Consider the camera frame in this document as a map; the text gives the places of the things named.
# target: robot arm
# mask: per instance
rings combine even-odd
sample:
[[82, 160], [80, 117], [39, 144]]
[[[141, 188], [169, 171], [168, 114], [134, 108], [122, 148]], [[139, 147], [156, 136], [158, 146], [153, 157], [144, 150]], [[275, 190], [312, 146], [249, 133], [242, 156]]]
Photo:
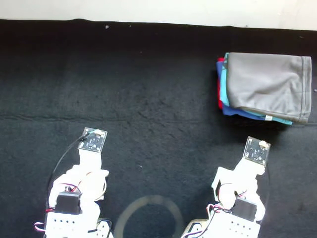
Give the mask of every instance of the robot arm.
[[255, 221], [261, 221], [265, 208], [257, 194], [257, 175], [263, 175], [270, 149], [270, 144], [263, 140], [248, 137], [243, 157], [233, 171], [219, 167], [211, 187], [215, 200], [230, 210], [236, 197], [256, 204]]
[[43, 230], [46, 238], [112, 237], [111, 225], [100, 221], [100, 208], [95, 202], [104, 199], [109, 175], [101, 169], [106, 136], [106, 131], [84, 129], [78, 145], [80, 164], [53, 182]]
[[193, 220], [182, 238], [257, 238], [265, 207], [257, 194], [257, 175], [265, 172], [270, 144], [248, 137], [234, 170], [219, 167], [212, 182], [216, 205], [207, 206], [207, 220]]

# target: blue fabric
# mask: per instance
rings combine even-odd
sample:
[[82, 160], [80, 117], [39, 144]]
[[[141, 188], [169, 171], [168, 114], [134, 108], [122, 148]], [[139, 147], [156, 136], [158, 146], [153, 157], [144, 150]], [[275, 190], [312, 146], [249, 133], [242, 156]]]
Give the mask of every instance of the blue fabric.
[[[265, 115], [254, 113], [254, 112], [247, 112], [240, 109], [234, 109], [229, 106], [229, 100], [227, 97], [227, 90], [226, 90], [227, 55], [228, 53], [226, 53], [224, 61], [222, 62], [219, 61], [216, 63], [218, 78], [220, 79], [220, 100], [222, 101], [222, 113], [227, 116], [240, 115], [250, 119], [265, 120]], [[283, 124], [287, 124], [287, 125], [293, 124], [293, 122], [290, 120], [285, 120], [285, 119], [276, 118], [276, 117], [272, 117], [272, 120], [283, 123]]]
[[227, 56], [228, 53], [224, 56], [224, 61], [222, 63], [221, 75], [220, 75], [220, 100], [222, 103], [229, 107], [229, 101], [227, 97], [227, 86], [226, 86], [226, 78], [227, 78]]

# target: black carpet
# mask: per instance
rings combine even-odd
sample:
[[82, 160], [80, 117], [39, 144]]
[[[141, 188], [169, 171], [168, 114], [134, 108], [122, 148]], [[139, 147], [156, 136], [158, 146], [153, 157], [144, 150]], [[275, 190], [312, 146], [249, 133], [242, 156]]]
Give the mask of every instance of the black carpet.
[[[250, 135], [271, 143], [261, 237], [316, 237], [317, 93], [306, 126], [226, 118], [217, 108], [215, 61], [225, 52], [312, 56], [317, 88], [317, 33], [105, 25], [0, 21], [0, 236], [41, 237], [32, 224], [44, 220], [47, 179], [87, 126], [108, 131], [101, 205], [114, 224], [148, 195], [175, 203], [184, 226], [206, 218], [217, 167], [234, 168]], [[73, 149], [58, 174], [78, 162]], [[164, 206], [144, 206], [124, 238], [170, 238], [179, 222]]]

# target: stack of clothes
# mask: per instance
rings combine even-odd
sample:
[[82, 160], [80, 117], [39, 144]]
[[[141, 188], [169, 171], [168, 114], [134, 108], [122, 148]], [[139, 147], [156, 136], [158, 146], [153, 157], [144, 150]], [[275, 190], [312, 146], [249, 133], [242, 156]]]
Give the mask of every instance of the stack of clothes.
[[307, 123], [312, 107], [310, 57], [226, 53], [217, 63], [224, 115]]

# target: gray fabric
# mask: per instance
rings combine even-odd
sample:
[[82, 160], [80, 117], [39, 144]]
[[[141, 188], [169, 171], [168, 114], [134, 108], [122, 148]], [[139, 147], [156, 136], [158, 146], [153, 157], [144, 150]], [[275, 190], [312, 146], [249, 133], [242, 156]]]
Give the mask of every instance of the gray fabric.
[[312, 106], [310, 57], [229, 53], [230, 106], [306, 123]]

